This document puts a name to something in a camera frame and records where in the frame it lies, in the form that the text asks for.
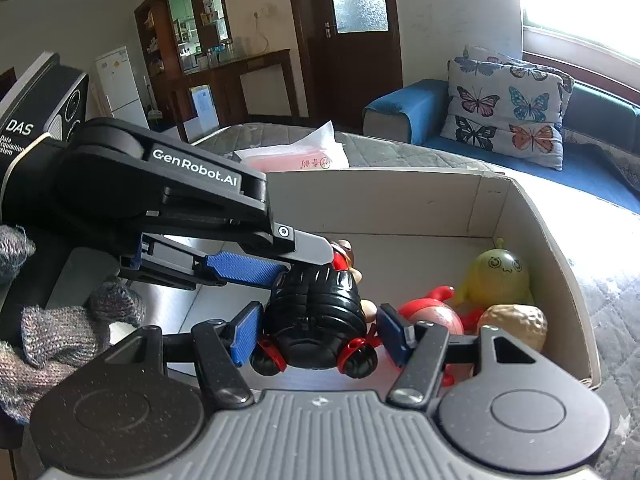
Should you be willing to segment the grey knitted gloved hand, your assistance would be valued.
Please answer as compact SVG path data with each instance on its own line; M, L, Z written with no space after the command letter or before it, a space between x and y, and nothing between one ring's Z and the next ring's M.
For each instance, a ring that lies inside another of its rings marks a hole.
M106 350L111 325L139 327L145 316L140 295L117 276L118 263L105 252L79 248L78 270L63 275L62 304L9 302L10 287L26 274L36 244L23 228L1 228L1 413L29 423L36 403L54 386Z

